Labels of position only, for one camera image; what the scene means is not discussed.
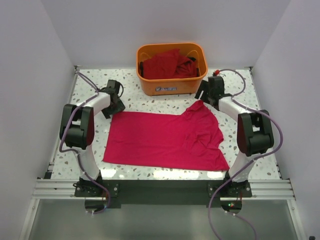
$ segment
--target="white wall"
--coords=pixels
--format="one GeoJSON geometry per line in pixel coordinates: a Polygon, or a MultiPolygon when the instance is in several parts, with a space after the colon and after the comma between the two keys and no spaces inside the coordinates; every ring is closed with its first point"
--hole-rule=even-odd
{"type": "Polygon", "coordinates": [[[0,239],[18,239],[57,139],[73,66],[39,0],[0,2],[0,239]]]}
{"type": "Polygon", "coordinates": [[[210,66],[253,66],[290,0],[42,0],[70,59],[135,66],[144,44],[197,42],[210,66]]]}
{"type": "Polygon", "coordinates": [[[308,236],[320,238],[320,1],[291,0],[253,68],[262,106],[278,120],[277,161],[308,236]]]}

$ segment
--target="orange basket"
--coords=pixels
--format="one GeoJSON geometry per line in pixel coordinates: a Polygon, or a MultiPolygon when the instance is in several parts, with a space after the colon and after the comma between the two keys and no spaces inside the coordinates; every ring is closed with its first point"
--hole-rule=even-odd
{"type": "Polygon", "coordinates": [[[136,52],[136,74],[141,83],[141,88],[148,96],[169,95],[169,94],[193,94],[198,90],[201,80],[207,75],[208,66],[204,51],[196,43],[158,43],[148,44],[140,47],[136,52]],[[143,62],[154,55],[172,49],[180,49],[180,54],[196,59],[199,76],[189,78],[172,79],[145,79],[140,73],[140,62],[143,62]]]}

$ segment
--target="pink t-shirt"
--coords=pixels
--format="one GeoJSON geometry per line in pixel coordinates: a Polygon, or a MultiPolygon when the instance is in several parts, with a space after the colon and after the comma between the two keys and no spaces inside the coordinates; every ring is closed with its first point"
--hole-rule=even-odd
{"type": "Polygon", "coordinates": [[[217,118],[201,100],[181,115],[119,112],[112,117],[103,161],[175,169],[227,171],[217,118]]]}

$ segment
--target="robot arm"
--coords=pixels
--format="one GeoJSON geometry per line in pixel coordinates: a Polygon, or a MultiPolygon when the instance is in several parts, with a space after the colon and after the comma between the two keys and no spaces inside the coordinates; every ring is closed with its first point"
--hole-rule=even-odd
{"type": "MultiPolygon", "coordinates": [[[[86,173],[93,179],[101,178],[100,170],[96,164],[92,150],[92,142],[95,136],[94,116],[102,112],[106,119],[110,115],[121,112],[125,109],[124,104],[118,97],[121,84],[115,80],[109,80],[107,86],[99,90],[96,98],[88,102],[76,112],[72,124],[68,129],[65,144],[69,148],[77,150],[82,159],[81,164],[86,173]]],[[[73,110],[77,107],[74,104],[66,104],[63,108],[60,126],[60,139],[62,138],[69,118],[73,110]]],[[[91,181],[80,170],[80,180],[86,184],[91,181]]]]}
{"type": "MultiPolygon", "coordinates": [[[[234,164],[230,167],[227,178],[234,176],[254,157],[264,154],[274,145],[271,121],[256,112],[251,112],[232,101],[232,95],[225,93],[225,84],[221,76],[211,76],[208,81],[202,80],[195,95],[237,122],[237,145],[239,152],[234,164]]],[[[242,183],[248,180],[253,163],[237,175],[232,181],[242,183]]]]}

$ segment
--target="basket handle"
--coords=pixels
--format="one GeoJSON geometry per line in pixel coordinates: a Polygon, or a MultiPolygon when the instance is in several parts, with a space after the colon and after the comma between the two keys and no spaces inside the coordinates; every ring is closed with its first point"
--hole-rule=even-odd
{"type": "Polygon", "coordinates": [[[199,53],[198,53],[198,51],[197,50],[191,50],[187,55],[186,55],[186,57],[188,57],[189,56],[189,54],[190,53],[192,53],[192,52],[196,52],[196,55],[198,56],[198,58],[197,58],[197,60],[198,60],[198,70],[199,70],[199,75],[201,76],[201,73],[200,73],[200,67],[199,67],[199,61],[200,61],[200,58],[199,58],[199,53]]]}
{"type": "Polygon", "coordinates": [[[142,55],[147,55],[147,57],[148,57],[149,59],[151,58],[147,53],[142,52],[142,53],[140,53],[140,59],[141,59],[141,56],[142,56],[142,55]]]}

